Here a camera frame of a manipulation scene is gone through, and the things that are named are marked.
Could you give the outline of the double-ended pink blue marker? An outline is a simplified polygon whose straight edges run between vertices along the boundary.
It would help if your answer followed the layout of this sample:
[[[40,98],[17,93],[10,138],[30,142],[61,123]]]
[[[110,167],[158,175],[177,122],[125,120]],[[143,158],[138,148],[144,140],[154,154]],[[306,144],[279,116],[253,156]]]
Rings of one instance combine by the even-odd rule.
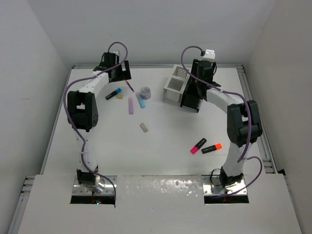
[[[134,93],[135,90],[134,90],[133,87],[130,85],[130,83],[129,83],[127,80],[126,80],[125,82],[126,82],[126,84],[128,85],[128,87],[130,88],[130,90]]]

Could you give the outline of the blue and black highlighter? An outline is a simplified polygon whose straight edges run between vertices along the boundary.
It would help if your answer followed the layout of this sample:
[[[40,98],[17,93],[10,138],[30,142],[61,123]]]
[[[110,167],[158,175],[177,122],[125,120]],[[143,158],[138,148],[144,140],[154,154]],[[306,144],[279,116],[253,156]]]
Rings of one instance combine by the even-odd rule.
[[[118,88],[118,89],[114,90],[113,92],[111,92],[110,94],[108,94],[108,95],[105,97],[105,99],[106,99],[106,100],[109,100],[109,99],[111,99],[112,97],[114,97],[114,96],[116,96],[117,94],[119,94],[120,92],[121,92],[121,89]]]

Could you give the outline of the pastel pink highlighter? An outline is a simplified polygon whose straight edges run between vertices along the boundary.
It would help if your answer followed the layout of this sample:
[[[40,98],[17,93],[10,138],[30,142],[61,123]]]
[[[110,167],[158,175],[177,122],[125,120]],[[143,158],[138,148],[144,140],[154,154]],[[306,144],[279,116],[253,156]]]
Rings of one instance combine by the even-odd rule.
[[[133,98],[132,97],[128,97],[128,110],[129,110],[129,114],[133,115],[134,114],[134,102],[133,102]]]

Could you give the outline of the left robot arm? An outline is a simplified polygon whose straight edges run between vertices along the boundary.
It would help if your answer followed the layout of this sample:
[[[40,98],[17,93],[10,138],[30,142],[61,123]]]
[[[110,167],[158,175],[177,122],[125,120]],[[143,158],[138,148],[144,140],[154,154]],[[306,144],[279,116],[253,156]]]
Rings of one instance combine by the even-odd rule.
[[[88,143],[88,137],[99,120],[97,96],[108,83],[129,79],[131,79],[129,62],[126,59],[120,60],[119,51],[108,51],[103,53],[99,65],[95,67],[90,78],[79,79],[70,84],[85,81],[81,88],[76,91],[66,91],[65,110],[68,122],[72,125],[81,144],[79,159],[81,167],[77,169],[77,177],[79,184],[85,187],[97,187],[101,178],[98,164]]]

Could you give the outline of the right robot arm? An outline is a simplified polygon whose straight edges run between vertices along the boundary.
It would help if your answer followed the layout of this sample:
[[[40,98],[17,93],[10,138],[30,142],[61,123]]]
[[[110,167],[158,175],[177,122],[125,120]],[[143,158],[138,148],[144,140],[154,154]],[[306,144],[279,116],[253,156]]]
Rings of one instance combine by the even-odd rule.
[[[249,148],[262,135],[263,128],[256,101],[246,100],[239,93],[222,90],[221,85],[213,81],[215,71],[215,62],[194,59],[190,76],[194,80],[195,94],[227,115],[230,147],[219,174],[221,186],[226,187],[242,180]]]

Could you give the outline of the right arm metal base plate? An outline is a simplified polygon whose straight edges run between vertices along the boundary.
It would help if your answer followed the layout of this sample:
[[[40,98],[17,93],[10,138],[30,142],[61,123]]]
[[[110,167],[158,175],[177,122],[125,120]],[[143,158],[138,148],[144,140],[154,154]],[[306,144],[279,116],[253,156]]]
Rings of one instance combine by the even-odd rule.
[[[244,177],[240,182],[235,182],[223,188],[220,185],[219,176],[214,175],[210,179],[209,175],[202,176],[203,193],[205,196],[218,195],[247,195],[246,183]]]

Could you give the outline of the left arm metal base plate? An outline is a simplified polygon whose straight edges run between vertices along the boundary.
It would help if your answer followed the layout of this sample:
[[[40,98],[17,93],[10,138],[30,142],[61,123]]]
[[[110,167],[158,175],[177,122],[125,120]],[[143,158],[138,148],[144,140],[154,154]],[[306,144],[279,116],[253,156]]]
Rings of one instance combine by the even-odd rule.
[[[83,185],[79,184],[77,176],[75,176],[72,195],[73,196],[91,196],[94,193],[94,196],[114,196],[113,185],[104,178],[97,180],[95,186],[92,185]]]

